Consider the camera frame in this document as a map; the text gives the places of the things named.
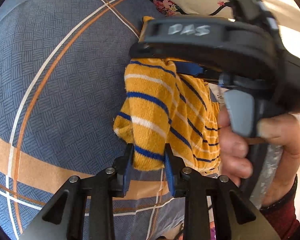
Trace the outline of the dark red sleeve forearm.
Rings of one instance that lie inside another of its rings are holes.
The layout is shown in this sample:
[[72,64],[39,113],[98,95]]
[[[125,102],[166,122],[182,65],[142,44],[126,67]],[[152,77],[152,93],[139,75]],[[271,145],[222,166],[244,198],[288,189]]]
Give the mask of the dark red sleeve forearm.
[[298,185],[295,176],[292,188],[278,201],[268,207],[261,207],[260,212],[275,229],[281,239],[290,239],[300,225],[295,215],[294,199]]

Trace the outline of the person's right hand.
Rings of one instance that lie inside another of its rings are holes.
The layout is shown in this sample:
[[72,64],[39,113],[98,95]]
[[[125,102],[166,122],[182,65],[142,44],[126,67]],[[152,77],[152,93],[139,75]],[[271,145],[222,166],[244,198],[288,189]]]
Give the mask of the person's right hand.
[[[236,185],[241,179],[249,178],[253,166],[246,155],[248,144],[231,130],[226,107],[218,115],[219,145],[221,151],[221,174],[228,176]],[[290,114],[262,119],[257,124],[257,131],[267,142],[283,147],[283,154],[275,177],[268,192],[264,195],[262,206],[270,206],[283,198],[292,188],[300,167],[300,125]]]

